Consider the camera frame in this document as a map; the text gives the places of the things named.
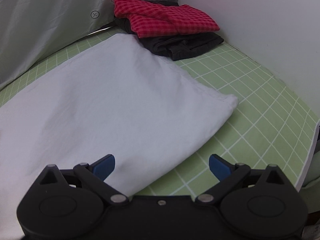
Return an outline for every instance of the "white cloth corner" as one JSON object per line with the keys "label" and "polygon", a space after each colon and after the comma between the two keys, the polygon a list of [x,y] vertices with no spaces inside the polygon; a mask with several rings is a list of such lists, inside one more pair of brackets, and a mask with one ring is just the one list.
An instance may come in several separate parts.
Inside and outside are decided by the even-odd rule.
{"label": "white cloth corner", "polygon": [[0,239],[22,236],[16,208],[49,163],[106,154],[106,182],[131,195],[198,150],[238,103],[134,35],[116,34],[37,79],[0,108]]}

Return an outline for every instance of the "clothing stack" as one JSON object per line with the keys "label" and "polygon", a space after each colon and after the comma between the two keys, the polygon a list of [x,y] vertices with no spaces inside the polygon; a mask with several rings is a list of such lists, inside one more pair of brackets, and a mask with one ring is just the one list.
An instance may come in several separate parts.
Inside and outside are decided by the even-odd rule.
{"label": "clothing stack", "polygon": [[200,56],[223,42],[206,13],[169,1],[114,0],[115,22],[136,34],[153,54],[180,60]]}

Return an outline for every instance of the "red checkered cloth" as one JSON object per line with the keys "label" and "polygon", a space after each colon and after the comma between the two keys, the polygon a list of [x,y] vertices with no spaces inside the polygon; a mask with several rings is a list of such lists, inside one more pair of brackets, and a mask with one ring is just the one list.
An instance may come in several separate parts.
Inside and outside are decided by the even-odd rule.
{"label": "red checkered cloth", "polygon": [[142,0],[114,0],[115,16],[128,18],[139,38],[215,32],[219,26],[206,13],[188,5],[164,6]]}

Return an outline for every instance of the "black cloth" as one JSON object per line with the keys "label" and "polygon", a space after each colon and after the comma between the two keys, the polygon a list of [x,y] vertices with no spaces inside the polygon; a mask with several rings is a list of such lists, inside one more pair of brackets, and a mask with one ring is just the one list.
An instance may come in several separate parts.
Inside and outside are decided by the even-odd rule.
{"label": "black cloth", "polygon": [[[157,3],[165,6],[179,6],[175,2],[159,1]],[[115,23],[126,33],[136,34],[131,30],[129,19],[115,17]],[[208,32],[141,38],[139,41],[153,54],[170,57],[175,61],[200,56],[222,43],[223,38],[213,32]]]}

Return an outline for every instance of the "screw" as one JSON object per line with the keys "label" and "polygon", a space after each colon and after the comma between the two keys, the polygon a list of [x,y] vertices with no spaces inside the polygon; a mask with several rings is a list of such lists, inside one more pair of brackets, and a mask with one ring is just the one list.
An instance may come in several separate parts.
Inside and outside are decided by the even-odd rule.
{"label": "screw", "polygon": [[164,206],[166,203],[167,203],[167,202],[166,202],[165,200],[159,200],[159,201],[158,201],[158,204],[159,204],[160,206]]}
{"label": "screw", "polygon": [[207,203],[214,200],[214,197],[210,194],[201,194],[200,196],[198,196],[198,200],[201,202]]}
{"label": "screw", "polygon": [[127,200],[127,197],[122,194],[115,194],[110,197],[110,200],[114,203],[122,203]]}

